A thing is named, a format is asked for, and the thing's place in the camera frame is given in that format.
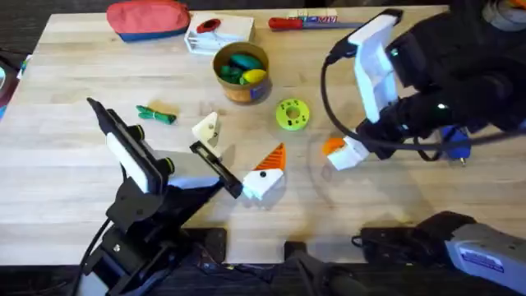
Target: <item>green toy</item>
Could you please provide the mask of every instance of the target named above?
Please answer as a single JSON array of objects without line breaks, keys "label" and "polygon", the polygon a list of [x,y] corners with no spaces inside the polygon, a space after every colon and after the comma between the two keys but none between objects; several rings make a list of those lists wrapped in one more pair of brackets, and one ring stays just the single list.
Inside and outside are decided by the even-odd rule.
[{"label": "green toy", "polygon": [[219,77],[228,83],[240,84],[239,79],[243,75],[243,70],[238,67],[222,66]]},{"label": "green toy", "polygon": [[247,54],[235,53],[230,56],[230,62],[243,70],[263,69],[260,60]]},{"label": "green toy", "polygon": [[172,124],[177,119],[177,116],[173,114],[157,112],[145,106],[137,105],[136,108],[139,111],[139,117],[143,119],[155,119],[166,124]]},{"label": "green toy", "polygon": [[309,121],[309,108],[299,99],[284,99],[276,108],[276,120],[287,131],[304,128]]}]

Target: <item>sticker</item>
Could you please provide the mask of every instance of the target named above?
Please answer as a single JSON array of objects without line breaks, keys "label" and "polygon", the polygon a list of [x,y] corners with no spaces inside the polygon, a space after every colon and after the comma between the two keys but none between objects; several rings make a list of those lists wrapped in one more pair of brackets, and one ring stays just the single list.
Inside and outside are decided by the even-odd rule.
[{"label": "sticker", "polygon": [[465,249],[463,247],[460,247],[459,250],[460,256],[462,256],[462,259],[465,261],[504,273],[504,267],[501,260],[481,252]]},{"label": "sticker", "polygon": [[265,95],[269,87],[270,81],[268,79],[266,81],[261,82],[258,86],[250,89],[250,99],[257,100],[261,98],[263,95]]}]

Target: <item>white block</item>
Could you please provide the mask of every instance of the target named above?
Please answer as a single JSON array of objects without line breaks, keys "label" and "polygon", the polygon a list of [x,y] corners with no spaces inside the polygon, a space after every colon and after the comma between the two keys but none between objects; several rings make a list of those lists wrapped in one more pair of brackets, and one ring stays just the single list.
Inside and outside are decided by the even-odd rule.
[{"label": "white block", "polygon": [[337,170],[355,167],[369,156],[369,150],[360,142],[349,136],[344,138],[345,146],[327,155]]},{"label": "white block", "polygon": [[[197,34],[197,27],[211,19],[221,20],[219,27],[213,32]],[[214,55],[232,42],[250,41],[253,27],[253,17],[195,12],[184,35],[184,42],[191,53]]]},{"label": "white block", "polygon": [[243,179],[243,194],[248,198],[263,199],[267,193],[284,173],[281,169],[264,169],[259,171],[251,171]]}]

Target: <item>red pencil case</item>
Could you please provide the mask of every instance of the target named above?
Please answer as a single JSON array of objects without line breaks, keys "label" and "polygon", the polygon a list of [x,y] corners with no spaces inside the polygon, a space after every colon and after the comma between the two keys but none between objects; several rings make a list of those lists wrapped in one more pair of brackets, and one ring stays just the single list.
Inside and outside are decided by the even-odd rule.
[{"label": "red pencil case", "polygon": [[124,42],[180,35],[190,25],[187,6],[172,0],[115,3],[106,11],[106,19]]}]

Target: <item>black cable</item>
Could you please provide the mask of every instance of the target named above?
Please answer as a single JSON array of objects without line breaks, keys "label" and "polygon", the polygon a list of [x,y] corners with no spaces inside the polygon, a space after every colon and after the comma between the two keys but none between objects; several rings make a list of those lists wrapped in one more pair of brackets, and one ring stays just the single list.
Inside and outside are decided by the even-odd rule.
[{"label": "black cable", "polygon": [[337,57],[330,55],[324,61],[323,66],[321,67],[321,99],[323,101],[323,106],[327,115],[329,116],[330,121],[346,136],[350,136],[355,141],[360,141],[363,144],[370,146],[381,146],[390,149],[396,150],[451,150],[454,148],[465,147],[465,146],[479,146],[484,144],[489,144],[496,141],[503,141],[506,139],[511,139],[517,136],[523,136],[526,134],[526,128],[519,128],[511,132],[498,132],[493,133],[488,136],[481,136],[471,140],[464,141],[454,141],[449,143],[434,143],[434,144],[399,144],[389,141],[375,140],[368,137],[360,136],[357,133],[349,130],[345,127],[337,118],[332,108],[330,107],[329,99],[327,97],[327,88],[326,88],[326,74],[327,67],[336,62]]},{"label": "black cable", "polygon": [[[458,130],[459,130],[458,127],[451,128],[450,131],[447,134],[445,134],[444,139],[442,140],[442,143],[449,142],[451,138],[454,136],[454,133],[457,132]],[[417,136],[413,138],[413,143],[420,144],[418,142]],[[418,150],[417,152],[418,152],[418,155],[420,155],[420,158],[422,158],[424,161],[430,161],[430,162],[439,160],[440,157],[442,157],[442,154],[444,154],[444,151],[437,150],[435,154],[430,157],[429,155],[427,155],[426,152],[424,152],[424,150]]]},{"label": "black cable", "polygon": [[106,227],[108,227],[108,224],[109,224],[109,219],[106,219],[104,223],[102,223],[102,226],[100,226],[99,231],[97,231],[93,239],[91,239],[91,243],[90,245],[88,245],[88,248],[85,250],[84,256],[82,256],[81,264],[79,266],[80,267],[79,272],[76,274],[75,281],[73,282],[73,288],[72,288],[72,291],[70,292],[71,296],[76,296],[76,291],[79,289],[79,284],[81,283],[82,268],[85,265],[85,261],[88,259],[88,256],[91,254],[91,250],[93,250],[93,247],[99,240],[102,233],[106,230]]}]

